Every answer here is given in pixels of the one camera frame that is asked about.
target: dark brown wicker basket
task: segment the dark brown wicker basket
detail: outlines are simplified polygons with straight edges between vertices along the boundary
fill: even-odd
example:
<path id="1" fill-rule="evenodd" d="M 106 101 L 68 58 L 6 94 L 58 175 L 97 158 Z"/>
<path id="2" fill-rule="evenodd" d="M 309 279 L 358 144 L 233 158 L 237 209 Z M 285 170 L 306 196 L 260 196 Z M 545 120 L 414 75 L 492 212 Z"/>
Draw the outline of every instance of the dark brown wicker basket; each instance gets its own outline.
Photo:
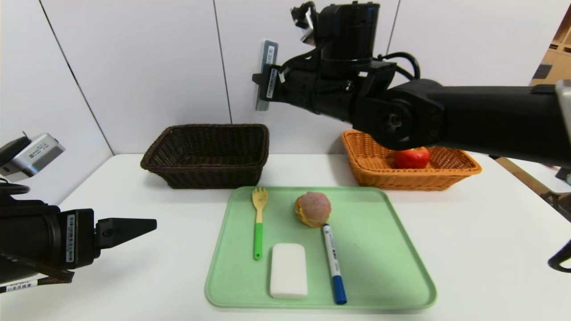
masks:
<path id="1" fill-rule="evenodd" d="M 264 125 L 171 126 L 149 147 L 141 167 L 172 188 L 255 186 L 269 145 Z"/>

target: sugar-coated bun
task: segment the sugar-coated bun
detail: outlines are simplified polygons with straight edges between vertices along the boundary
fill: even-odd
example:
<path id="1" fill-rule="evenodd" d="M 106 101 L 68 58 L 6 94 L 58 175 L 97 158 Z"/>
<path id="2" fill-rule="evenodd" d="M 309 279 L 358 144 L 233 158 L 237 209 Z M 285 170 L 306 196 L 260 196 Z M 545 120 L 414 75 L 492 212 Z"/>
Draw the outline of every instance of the sugar-coated bun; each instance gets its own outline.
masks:
<path id="1" fill-rule="evenodd" d="M 323 193 L 307 192 L 295 201 L 295 215 L 309 227 L 323 226 L 330 213 L 331 203 Z"/>

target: barcode label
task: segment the barcode label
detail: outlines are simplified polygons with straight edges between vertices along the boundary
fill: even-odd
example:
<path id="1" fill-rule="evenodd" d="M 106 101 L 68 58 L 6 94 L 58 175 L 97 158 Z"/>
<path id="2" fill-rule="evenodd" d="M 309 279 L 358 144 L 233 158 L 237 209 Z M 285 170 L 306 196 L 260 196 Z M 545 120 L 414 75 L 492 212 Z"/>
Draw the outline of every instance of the barcode label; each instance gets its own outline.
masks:
<path id="1" fill-rule="evenodd" d="M 12 292 L 16 290 L 21 290 L 23 288 L 35 287 L 38 286 L 38 280 L 31 280 L 31 281 L 24 281 L 13 283 L 6 286 L 6 292 Z"/>
<path id="2" fill-rule="evenodd" d="M 274 51 L 275 50 L 276 50 L 276 47 L 274 47 L 274 46 L 268 47 L 268 55 L 266 56 L 266 63 L 268 63 L 268 64 L 274 63 Z"/>
<path id="3" fill-rule="evenodd" d="M 67 216 L 66 262 L 75 260 L 75 214 Z"/>
<path id="4" fill-rule="evenodd" d="M 266 92 L 266 98 L 272 98 L 274 96 L 274 87 L 276 86 L 276 76 L 278 75 L 277 69 L 272 69 L 270 74 L 270 82 L 268 84 L 268 91 Z"/>

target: eraser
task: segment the eraser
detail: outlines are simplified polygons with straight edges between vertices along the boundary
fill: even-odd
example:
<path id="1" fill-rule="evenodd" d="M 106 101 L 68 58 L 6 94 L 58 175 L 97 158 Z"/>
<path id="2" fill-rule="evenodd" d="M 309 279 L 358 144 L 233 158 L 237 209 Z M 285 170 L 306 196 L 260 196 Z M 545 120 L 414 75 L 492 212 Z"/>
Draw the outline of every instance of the eraser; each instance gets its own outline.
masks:
<path id="1" fill-rule="evenodd" d="M 272 248 L 270 295 L 278 299 L 307 297 L 305 249 L 300 244 L 279 243 Z"/>

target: apple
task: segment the apple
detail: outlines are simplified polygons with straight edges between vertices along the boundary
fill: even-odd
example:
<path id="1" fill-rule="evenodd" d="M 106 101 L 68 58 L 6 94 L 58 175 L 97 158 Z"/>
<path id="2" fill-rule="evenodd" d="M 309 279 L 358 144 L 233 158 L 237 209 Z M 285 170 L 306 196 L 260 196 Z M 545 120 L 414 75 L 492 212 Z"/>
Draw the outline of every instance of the apple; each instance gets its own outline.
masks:
<path id="1" fill-rule="evenodd" d="M 400 150 L 395 153 L 397 168 L 425 168 L 430 161 L 430 151 L 426 147 Z"/>

